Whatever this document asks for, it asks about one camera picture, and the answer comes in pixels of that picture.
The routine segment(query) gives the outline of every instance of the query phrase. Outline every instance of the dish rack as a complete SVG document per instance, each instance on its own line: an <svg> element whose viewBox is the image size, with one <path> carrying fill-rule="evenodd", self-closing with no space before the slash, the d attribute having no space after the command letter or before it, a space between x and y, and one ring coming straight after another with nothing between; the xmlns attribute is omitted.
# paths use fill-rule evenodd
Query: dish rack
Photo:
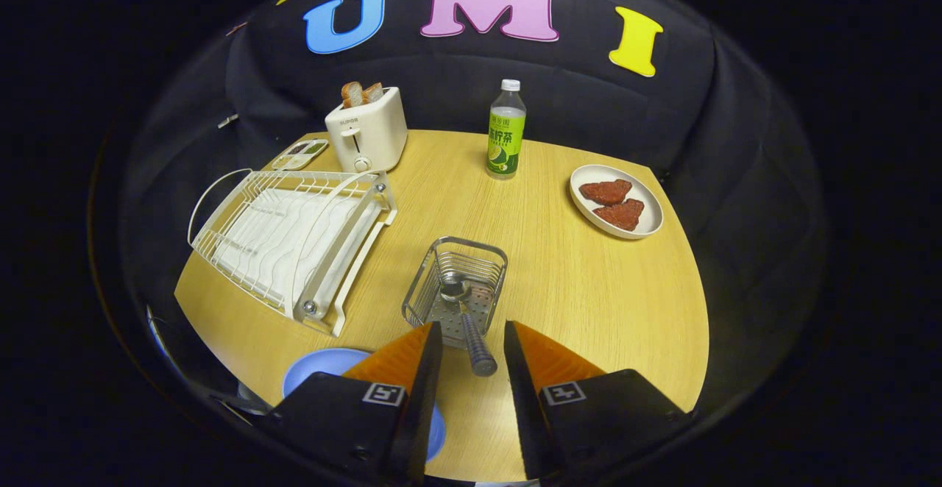
<svg viewBox="0 0 942 487"><path fill-rule="evenodd" d="M209 191L248 174L192 240ZM344 301L397 208L386 172L233 171L193 208L189 245L223 276L269 308L321 333L340 336Z"/></svg>
<svg viewBox="0 0 942 487"><path fill-rule="evenodd" d="M445 299L442 287L467 282L464 304L481 336L485 336L506 274L507 255L503 250L462 238L439 238L428 248L415 273L403 302L403 317L413 327L441 322L445 346L466 349L460 303Z"/></svg>

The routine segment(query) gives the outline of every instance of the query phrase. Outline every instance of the meat slice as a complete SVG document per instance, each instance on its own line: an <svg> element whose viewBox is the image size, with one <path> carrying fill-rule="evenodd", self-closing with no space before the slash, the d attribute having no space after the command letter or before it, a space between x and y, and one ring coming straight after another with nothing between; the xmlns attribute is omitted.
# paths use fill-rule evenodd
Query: meat slice
<svg viewBox="0 0 942 487"><path fill-rule="evenodd" d="M631 182L627 179L616 179L614 182L594 182L579 185L579 192L586 199L600 205L616 205L622 203L625 195L631 190Z"/></svg>
<svg viewBox="0 0 942 487"><path fill-rule="evenodd" d="M633 232L638 227L638 219L644 209L644 202L628 199L625 203L599 207L592 212L613 226Z"/></svg>

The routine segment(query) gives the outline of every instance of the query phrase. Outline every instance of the letter m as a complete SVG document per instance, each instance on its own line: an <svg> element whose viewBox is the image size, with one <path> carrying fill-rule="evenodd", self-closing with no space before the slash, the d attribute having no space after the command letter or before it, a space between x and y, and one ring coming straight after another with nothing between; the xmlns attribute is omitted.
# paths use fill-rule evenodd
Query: letter m
<svg viewBox="0 0 942 487"><path fill-rule="evenodd" d="M456 20L459 7L478 32L490 31L509 9L511 20L500 28L504 35L541 42L559 39L553 29L552 0L431 0L431 19L422 27L422 35L460 35L464 25Z"/></svg>

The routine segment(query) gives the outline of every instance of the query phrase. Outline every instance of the letter u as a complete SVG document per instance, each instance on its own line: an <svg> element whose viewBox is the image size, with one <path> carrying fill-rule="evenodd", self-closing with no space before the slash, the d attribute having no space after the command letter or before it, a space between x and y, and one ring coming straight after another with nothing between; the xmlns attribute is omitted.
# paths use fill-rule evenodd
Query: letter u
<svg viewBox="0 0 942 487"><path fill-rule="evenodd" d="M304 15L304 21L307 21L307 49L316 54L332 54L356 47L376 35L383 26L386 0L360 1L363 2L360 24L342 34L333 31L333 11L343 4L343 0L327 1L326 4L317 5L307 11Z"/></svg>

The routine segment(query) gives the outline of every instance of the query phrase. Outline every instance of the blue plate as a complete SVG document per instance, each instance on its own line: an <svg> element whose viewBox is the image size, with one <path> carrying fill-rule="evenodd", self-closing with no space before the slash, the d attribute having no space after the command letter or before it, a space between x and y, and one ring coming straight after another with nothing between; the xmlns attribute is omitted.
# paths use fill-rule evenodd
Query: blue plate
<svg viewBox="0 0 942 487"><path fill-rule="evenodd" d="M282 383L282 397L287 397L307 377L321 371L330 375L343 375L350 367L356 366L370 353L346 347L331 347L319 352L308 353L293 363L285 373ZM445 445L445 418L438 411L438 406L431 411L431 429L428 431L428 454L426 461L431 461Z"/></svg>

